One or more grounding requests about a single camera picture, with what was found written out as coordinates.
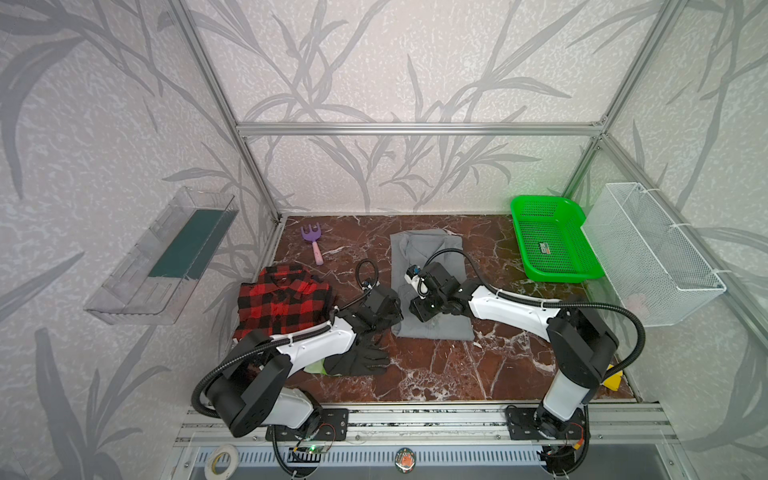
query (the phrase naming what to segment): white masking tape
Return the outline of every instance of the white masking tape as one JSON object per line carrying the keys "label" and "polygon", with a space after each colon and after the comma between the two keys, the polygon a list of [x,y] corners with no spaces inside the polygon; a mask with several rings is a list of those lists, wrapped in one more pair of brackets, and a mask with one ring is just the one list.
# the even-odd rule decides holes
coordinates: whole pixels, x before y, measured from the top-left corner
{"label": "white masking tape", "polygon": [[[230,456],[230,464],[221,473],[216,473],[214,468],[218,462],[221,461],[221,457],[224,454]],[[237,451],[234,445],[225,443],[218,449],[214,450],[214,453],[210,454],[208,461],[205,462],[205,480],[227,480],[237,470],[237,466],[240,464],[240,453]]]}

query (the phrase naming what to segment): gray folded shirt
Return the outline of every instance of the gray folded shirt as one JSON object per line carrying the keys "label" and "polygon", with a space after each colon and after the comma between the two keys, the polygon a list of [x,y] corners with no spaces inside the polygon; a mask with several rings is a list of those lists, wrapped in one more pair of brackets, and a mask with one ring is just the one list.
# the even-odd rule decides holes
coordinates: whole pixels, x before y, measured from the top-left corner
{"label": "gray folded shirt", "polygon": [[[392,327],[396,336],[416,339],[473,340],[472,321],[466,316],[438,313],[422,322],[408,307],[416,291],[406,282],[406,270],[411,265],[424,266],[432,254],[443,248],[462,248],[462,238],[443,229],[410,230],[390,235],[392,241],[392,289],[400,296],[402,322]],[[443,253],[433,262],[440,262],[459,282],[467,280],[464,257],[459,253]]]}

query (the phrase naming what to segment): round sticker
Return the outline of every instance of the round sticker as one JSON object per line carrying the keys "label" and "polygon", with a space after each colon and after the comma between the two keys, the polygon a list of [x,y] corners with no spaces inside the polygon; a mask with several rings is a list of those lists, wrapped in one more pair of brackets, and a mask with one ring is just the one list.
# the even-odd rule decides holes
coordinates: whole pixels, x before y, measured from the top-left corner
{"label": "round sticker", "polygon": [[416,466],[416,455],[411,449],[400,449],[395,454],[395,467],[400,473],[409,473]]}

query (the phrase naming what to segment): purple fork head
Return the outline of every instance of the purple fork head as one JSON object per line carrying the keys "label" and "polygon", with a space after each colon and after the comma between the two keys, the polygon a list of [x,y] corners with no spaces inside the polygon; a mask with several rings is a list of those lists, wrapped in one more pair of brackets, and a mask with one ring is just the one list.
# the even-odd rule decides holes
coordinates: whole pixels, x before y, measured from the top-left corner
{"label": "purple fork head", "polygon": [[320,234],[321,234],[321,232],[320,232],[320,224],[319,223],[316,224],[315,228],[317,230],[313,230],[312,229],[312,225],[309,225],[307,227],[307,229],[309,229],[310,232],[307,233],[307,232],[304,231],[304,227],[301,227],[301,236],[304,238],[304,240],[306,240],[308,242],[315,242],[315,241],[317,241],[318,238],[320,238]]}

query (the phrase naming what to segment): green plastic basket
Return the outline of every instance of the green plastic basket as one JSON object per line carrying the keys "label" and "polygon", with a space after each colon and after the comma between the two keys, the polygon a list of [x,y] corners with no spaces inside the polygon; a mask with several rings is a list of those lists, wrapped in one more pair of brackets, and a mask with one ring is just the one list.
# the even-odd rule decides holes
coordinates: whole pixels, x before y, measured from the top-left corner
{"label": "green plastic basket", "polygon": [[578,204],[563,197],[521,195],[511,208],[528,278],[580,283],[605,275],[581,232],[587,218]]}

